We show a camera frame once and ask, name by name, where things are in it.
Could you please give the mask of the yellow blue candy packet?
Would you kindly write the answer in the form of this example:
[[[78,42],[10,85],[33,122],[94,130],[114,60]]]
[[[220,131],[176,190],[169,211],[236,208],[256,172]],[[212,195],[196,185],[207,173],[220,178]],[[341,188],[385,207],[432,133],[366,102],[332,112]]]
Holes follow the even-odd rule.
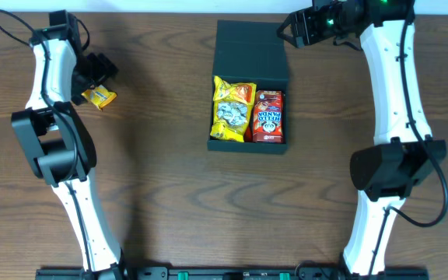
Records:
[[[102,110],[117,98],[117,94],[104,86],[97,86],[94,89],[88,89],[83,92],[82,97],[94,105],[98,110]]]

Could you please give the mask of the red Hello Panda box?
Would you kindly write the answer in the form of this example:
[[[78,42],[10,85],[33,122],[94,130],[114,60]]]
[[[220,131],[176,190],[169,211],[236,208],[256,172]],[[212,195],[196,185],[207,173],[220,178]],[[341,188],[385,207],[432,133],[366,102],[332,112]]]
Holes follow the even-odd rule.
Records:
[[[282,91],[259,90],[253,110],[254,142],[283,143]]]

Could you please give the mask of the black foldable container box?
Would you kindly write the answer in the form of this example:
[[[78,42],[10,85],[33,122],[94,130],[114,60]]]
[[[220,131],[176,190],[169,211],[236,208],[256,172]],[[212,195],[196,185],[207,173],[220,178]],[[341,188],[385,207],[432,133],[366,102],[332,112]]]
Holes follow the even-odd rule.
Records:
[[[226,82],[252,82],[259,90],[283,93],[283,141],[229,142],[208,137],[209,151],[283,154],[289,147],[289,65],[278,23],[219,20],[212,77]]]

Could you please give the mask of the orange yellow candy packet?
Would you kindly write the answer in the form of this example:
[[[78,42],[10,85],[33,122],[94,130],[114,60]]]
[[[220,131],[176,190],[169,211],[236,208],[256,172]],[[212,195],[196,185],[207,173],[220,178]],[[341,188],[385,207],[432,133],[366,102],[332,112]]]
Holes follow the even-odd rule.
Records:
[[[251,105],[254,103],[257,85],[252,82],[228,83],[219,76],[214,77],[214,101],[234,101]]]

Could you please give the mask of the yellow snack bag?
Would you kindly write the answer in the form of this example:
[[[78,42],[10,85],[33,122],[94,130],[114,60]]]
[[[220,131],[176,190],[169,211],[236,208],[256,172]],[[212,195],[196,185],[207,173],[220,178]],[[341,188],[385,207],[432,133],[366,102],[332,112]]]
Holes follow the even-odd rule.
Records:
[[[210,135],[223,141],[244,142],[251,108],[236,101],[216,101]]]

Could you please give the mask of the red Hacks candy bag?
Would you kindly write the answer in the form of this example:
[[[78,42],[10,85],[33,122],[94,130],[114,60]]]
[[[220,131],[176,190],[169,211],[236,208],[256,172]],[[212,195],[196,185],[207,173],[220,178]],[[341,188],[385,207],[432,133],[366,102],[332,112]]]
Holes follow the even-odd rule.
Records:
[[[251,131],[250,127],[247,127],[247,129],[246,129],[246,131],[245,131],[245,133],[243,135],[243,140],[245,142],[252,142],[253,141],[253,134],[252,134],[252,131]]]

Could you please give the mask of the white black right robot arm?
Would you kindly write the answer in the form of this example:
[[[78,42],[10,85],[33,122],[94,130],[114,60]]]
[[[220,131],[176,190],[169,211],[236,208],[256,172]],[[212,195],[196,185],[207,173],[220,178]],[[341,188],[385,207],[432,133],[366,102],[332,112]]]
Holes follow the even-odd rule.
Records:
[[[409,0],[315,1],[292,12],[278,37],[301,48],[358,37],[366,57],[375,110],[373,145],[354,152],[350,175],[357,209],[348,244],[329,279],[426,279],[424,268],[388,268],[385,251],[394,220],[414,187],[436,173],[446,143],[433,138],[419,94],[414,59],[415,9]]]

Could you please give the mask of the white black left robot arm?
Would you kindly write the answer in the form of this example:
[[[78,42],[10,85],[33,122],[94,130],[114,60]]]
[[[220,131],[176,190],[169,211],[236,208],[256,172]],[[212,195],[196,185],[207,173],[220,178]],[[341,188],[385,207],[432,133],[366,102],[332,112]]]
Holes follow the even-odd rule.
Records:
[[[121,245],[96,193],[96,149],[74,106],[115,68],[83,54],[78,20],[35,30],[29,45],[36,61],[33,88],[12,128],[34,175],[49,185],[67,212],[82,254],[77,279],[126,279]]]

